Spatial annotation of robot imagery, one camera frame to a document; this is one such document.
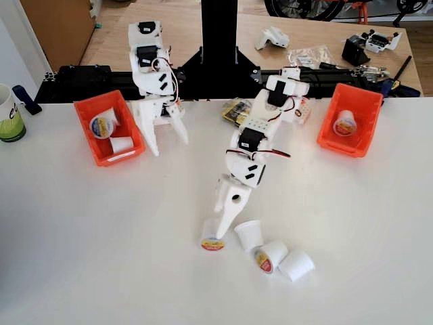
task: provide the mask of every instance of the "black vertical pole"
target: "black vertical pole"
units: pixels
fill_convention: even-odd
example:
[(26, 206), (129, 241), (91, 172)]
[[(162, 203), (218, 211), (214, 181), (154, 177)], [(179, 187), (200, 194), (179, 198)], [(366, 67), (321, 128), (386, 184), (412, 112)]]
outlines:
[(237, 0), (202, 0), (202, 64), (205, 68), (236, 64)]

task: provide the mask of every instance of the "white wall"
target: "white wall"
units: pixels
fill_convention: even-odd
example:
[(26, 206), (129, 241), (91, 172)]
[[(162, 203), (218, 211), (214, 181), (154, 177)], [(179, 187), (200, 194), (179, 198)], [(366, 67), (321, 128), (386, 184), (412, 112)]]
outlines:
[(15, 43), (12, 41), (7, 29), (0, 20), (0, 83), (9, 87), (23, 86), (28, 94), (34, 98), (39, 85), (35, 83), (24, 60), (21, 58)]
[(21, 84), (33, 97), (51, 69), (18, 0), (0, 0), (0, 23), (0, 82)]

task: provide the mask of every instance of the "robotic arm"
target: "robotic arm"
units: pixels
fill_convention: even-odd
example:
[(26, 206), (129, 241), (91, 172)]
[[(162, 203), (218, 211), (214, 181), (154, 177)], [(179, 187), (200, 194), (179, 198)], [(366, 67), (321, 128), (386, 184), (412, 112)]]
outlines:
[(309, 90), (308, 83), (294, 80), (296, 75), (299, 78), (299, 72), (297, 68), (283, 69), (281, 76), (270, 76), (266, 89), (258, 93), (249, 116), (231, 138), (225, 155), (230, 175), (223, 174), (219, 179), (214, 207), (216, 213), (222, 213), (217, 239), (225, 235), (245, 207), (252, 189), (260, 184), (267, 157), (270, 154), (290, 157), (273, 149), (273, 138), (282, 121), (292, 121), (293, 114), (300, 112), (303, 96)]
[(171, 124), (182, 141), (188, 143), (181, 120), (185, 111), (179, 99), (179, 85), (170, 66), (169, 50), (162, 45), (161, 32), (159, 21), (130, 24), (128, 31), (133, 80), (145, 97), (132, 103), (133, 116), (155, 156), (159, 156), (155, 125)]

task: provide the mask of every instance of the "mug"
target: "mug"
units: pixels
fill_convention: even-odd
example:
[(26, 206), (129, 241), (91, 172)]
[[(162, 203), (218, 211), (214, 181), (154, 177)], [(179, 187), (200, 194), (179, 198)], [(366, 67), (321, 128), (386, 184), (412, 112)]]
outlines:
[(12, 90), (0, 83), (0, 140), (14, 142), (26, 134), (26, 126), (18, 111)]

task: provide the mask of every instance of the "orange plastic bin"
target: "orange plastic bin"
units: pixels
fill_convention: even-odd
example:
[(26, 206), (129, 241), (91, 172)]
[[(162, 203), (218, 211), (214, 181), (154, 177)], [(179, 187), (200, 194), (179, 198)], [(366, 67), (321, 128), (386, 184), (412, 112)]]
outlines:
[[(145, 150), (140, 130), (119, 90), (75, 102), (74, 106), (98, 166), (110, 166), (119, 163), (122, 160), (135, 157)], [(116, 154), (113, 154), (109, 139), (96, 139), (89, 128), (90, 121), (94, 116), (109, 110), (111, 107), (113, 107), (120, 123), (120, 126), (114, 130), (112, 137), (131, 137), (134, 145), (132, 148)]]
[[(364, 157), (373, 139), (381, 105), (380, 93), (337, 84), (323, 119), (317, 143), (324, 148), (352, 157)], [(357, 122), (356, 132), (348, 137), (336, 135), (332, 129), (342, 110), (350, 110)]]

